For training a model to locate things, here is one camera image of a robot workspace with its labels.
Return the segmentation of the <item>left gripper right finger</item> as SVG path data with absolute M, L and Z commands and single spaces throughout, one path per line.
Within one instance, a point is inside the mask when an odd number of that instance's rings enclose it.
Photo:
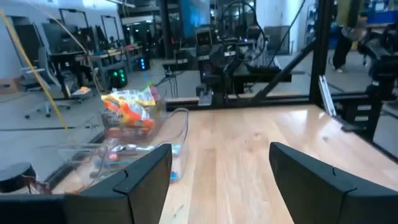
M 356 186 L 335 168 L 280 142 L 269 147 L 277 188 L 294 223 L 338 223 L 346 194 Z

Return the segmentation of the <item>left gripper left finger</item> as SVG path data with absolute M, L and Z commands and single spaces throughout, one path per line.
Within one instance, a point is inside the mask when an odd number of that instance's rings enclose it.
M 170 184 L 172 146 L 163 144 L 65 202 L 65 223 L 158 223 Z

